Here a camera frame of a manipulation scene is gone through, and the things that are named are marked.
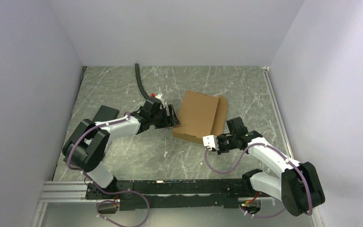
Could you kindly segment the brown cardboard box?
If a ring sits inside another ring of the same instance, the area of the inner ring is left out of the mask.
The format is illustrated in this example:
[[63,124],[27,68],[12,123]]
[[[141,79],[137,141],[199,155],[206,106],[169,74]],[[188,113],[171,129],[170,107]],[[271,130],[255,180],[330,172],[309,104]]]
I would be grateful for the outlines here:
[[226,97],[187,90],[177,113],[180,125],[172,136],[202,145],[203,137],[223,133],[227,111]]

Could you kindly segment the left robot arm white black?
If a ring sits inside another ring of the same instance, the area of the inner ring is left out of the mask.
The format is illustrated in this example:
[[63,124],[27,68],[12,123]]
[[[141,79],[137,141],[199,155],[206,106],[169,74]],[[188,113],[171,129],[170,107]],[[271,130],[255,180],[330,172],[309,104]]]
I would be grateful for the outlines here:
[[126,112],[121,118],[118,114],[117,109],[101,106],[92,120],[84,119],[79,123],[62,148],[67,168],[89,177],[106,199],[118,191],[117,178],[103,164],[108,144],[141,134],[151,126],[162,129],[180,125],[173,105],[154,97],[136,111]]

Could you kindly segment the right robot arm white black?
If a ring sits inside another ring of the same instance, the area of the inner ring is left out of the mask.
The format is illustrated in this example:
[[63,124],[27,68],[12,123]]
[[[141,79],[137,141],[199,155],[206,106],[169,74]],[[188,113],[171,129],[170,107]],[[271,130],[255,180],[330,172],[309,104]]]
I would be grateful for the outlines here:
[[286,211],[297,217],[312,215],[313,209],[325,202],[325,195],[315,166],[297,161],[272,146],[257,131],[248,131],[241,117],[228,120],[229,132],[203,137],[207,151],[217,154],[239,149],[265,164],[276,176],[260,169],[242,175],[242,192],[253,196],[263,192],[282,202]]

